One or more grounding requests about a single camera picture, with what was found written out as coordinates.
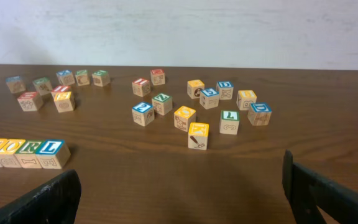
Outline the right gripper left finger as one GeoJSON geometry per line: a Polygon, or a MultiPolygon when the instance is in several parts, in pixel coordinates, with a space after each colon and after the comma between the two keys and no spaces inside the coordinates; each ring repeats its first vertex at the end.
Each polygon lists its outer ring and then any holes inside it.
{"type": "Polygon", "coordinates": [[[78,174],[68,170],[0,208],[0,223],[74,223],[80,197],[78,174]]]}

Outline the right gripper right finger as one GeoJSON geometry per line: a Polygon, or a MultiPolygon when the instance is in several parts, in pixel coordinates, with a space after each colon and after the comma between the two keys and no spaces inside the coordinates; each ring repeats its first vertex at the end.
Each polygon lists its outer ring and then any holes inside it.
{"type": "Polygon", "coordinates": [[[320,210],[338,223],[358,223],[358,193],[294,162],[289,150],[282,186],[297,223],[325,223],[320,210]]]}

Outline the blue L block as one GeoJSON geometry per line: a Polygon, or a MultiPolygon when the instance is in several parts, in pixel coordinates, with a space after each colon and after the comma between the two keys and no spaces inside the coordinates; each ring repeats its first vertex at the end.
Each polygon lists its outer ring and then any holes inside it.
{"type": "Polygon", "coordinates": [[[71,153],[62,139],[48,139],[36,150],[35,155],[43,169],[63,169],[71,153]]]}

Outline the green R block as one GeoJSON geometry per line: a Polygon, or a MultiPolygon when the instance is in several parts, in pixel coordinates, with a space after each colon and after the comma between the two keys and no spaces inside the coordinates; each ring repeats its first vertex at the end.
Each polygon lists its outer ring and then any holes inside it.
{"type": "Polygon", "coordinates": [[[38,148],[44,143],[44,140],[26,140],[23,145],[15,152],[15,157],[22,168],[41,169],[37,156],[35,155],[38,148]]]}

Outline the yellow O block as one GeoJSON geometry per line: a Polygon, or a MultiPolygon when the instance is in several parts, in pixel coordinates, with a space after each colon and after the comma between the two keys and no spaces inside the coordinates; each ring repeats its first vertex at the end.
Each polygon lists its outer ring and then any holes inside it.
{"type": "Polygon", "coordinates": [[[0,163],[3,167],[21,168],[15,153],[24,143],[25,139],[8,139],[7,143],[0,148],[0,163]]]}

